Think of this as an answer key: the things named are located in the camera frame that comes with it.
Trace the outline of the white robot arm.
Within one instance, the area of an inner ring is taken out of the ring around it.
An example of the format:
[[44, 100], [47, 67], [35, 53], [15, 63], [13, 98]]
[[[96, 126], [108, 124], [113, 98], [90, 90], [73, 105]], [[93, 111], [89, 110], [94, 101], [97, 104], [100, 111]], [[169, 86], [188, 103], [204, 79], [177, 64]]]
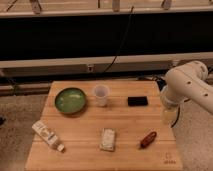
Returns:
[[191, 61], [174, 67], [165, 74], [166, 85], [160, 92], [162, 122], [172, 125], [184, 98], [188, 98], [213, 115], [213, 86], [207, 84], [206, 65]]

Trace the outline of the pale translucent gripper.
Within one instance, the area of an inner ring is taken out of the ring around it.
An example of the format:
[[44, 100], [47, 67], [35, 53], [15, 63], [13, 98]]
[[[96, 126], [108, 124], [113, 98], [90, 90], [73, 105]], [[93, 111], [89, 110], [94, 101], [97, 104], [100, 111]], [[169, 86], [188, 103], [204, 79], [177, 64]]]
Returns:
[[162, 110], [162, 122], [166, 125], [172, 126], [177, 119], [177, 108], [166, 108], [164, 107]]

